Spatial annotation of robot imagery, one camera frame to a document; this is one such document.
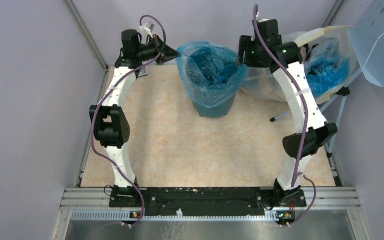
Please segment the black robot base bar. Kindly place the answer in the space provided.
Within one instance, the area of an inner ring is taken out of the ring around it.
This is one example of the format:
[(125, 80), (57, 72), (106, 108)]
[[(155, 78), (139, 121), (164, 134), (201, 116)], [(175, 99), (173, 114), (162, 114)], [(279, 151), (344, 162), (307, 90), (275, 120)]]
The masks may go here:
[(133, 187), (113, 186), (111, 208), (137, 208), (146, 217), (245, 217), (262, 216), (276, 208), (304, 208), (304, 191), (283, 192), (272, 187)]

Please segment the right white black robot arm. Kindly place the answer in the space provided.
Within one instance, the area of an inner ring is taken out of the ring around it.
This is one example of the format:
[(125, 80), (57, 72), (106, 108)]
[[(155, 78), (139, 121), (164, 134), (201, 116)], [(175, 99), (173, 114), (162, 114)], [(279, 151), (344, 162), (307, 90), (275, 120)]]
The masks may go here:
[(288, 158), (274, 182), (274, 202), (287, 206), (299, 191), (308, 163), (338, 128), (328, 123), (319, 109), (305, 74), (301, 47), (294, 41), (282, 41), (275, 19), (254, 20), (252, 25), (254, 36), (239, 38), (237, 63), (272, 74), (283, 91), (296, 129), (282, 140)]

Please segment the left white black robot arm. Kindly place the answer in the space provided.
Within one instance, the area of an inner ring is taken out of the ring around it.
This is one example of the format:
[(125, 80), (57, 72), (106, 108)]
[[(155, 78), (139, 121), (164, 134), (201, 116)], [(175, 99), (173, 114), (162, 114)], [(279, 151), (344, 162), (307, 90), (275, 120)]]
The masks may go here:
[(94, 140), (104, 147), (114, 172), (114, 190), (120, 190), (121, 200), (129, 207), (140, 202), (136, 175), (133, 172), (128, 141), (131, 129), (123, 111), (128, 93), (142, 69), (151, 63), (163, 64), (179, 56), (167, 46), (167, 35), (148, 33), (142, 43), (142, 34), (128, 29), (121, 33), (122, 48), (114, 64), (114, 75), (102, 100), (89, 109)]

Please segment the blue plastic trash bag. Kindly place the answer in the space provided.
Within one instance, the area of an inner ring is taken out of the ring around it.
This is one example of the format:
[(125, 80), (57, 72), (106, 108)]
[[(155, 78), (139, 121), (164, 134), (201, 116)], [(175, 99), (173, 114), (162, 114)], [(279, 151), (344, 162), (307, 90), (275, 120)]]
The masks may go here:
[(238, 53), (208, 41), (190, 41), (177, 49), (176, 64), (189, 98), (206, 108), (218, 107), (243, 85), (249, 68)]

